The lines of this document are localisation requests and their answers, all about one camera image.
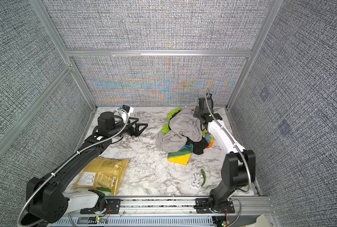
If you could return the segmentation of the black cloth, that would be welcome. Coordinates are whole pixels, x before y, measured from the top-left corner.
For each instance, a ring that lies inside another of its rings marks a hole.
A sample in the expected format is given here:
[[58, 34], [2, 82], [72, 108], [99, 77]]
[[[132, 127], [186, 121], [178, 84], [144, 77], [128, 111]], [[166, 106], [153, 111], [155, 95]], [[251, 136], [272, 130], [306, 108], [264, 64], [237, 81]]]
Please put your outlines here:
[[202, 155], [204, 153], [204, 150], [209, 146], [209, 143], [204, 137], [202, 137], [199, 142], [193, 142], [187, 137], [186, 145], [192, 145], [194, 154]]

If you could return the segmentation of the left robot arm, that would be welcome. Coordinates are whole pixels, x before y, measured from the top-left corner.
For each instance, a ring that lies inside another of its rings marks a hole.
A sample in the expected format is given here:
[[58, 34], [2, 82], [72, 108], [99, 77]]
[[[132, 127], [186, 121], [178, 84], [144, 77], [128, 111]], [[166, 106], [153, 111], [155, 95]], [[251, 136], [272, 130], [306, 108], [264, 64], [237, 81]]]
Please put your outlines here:
[[147, 127], [148, 124], [139, 123], [138, 118], [131, 117], [124, 107], [101, 113], [92, 134], [71, 157], [51, 173], [29, 180], [18, 226], [36, 227], [43, 221], [55, 223], [65, 214], [77, 210], [93, 208], [102, 211], [106, 200], [99, 191], [88, 190], [76, 197], [67, 197], [63, 192], [77, 174], [114, 143], [113, 138], [125, 133], [138, 137]]

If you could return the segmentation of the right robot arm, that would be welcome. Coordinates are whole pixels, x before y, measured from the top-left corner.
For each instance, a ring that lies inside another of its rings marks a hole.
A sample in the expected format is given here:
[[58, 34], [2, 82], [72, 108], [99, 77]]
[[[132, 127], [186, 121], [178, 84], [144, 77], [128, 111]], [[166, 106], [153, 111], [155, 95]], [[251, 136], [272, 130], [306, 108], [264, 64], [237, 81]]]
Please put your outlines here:
[[226, 128], [222, 117], [214, 113], [212, 94], [199, 98], [194, 117], [200, 120], [201, 125], [211, 134], [225, 152], [221, 168], [221, 182], [210, 191], [208, 202], [204, 209], [219, 213], [229, 205], [230, 198], [236, 193], [248, 194], [252, 182], [255, 180], [256, 156], [252, 150], [242, 146]]

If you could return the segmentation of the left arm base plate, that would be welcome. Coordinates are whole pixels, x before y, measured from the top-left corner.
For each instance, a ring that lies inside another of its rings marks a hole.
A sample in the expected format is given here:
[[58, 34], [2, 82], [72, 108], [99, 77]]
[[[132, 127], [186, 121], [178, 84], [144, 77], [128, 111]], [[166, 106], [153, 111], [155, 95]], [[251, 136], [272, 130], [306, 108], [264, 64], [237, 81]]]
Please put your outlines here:
[[104, 201], [98, 201], [97, 205], [93, 208], [80, 210], [80, 214], [118, 214], [120, 210], [121, 200], [106, 198]]

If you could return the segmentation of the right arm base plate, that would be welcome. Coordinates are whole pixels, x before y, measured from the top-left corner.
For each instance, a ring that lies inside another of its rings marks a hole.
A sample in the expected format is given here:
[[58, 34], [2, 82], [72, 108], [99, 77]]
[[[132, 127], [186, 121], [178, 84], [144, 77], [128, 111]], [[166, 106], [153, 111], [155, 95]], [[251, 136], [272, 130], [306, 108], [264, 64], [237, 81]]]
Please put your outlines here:
[[232, 201], [215, 202], [210, 198], [196, 198], [194, 209], [199, 214], [234, 214], [235, 208]]

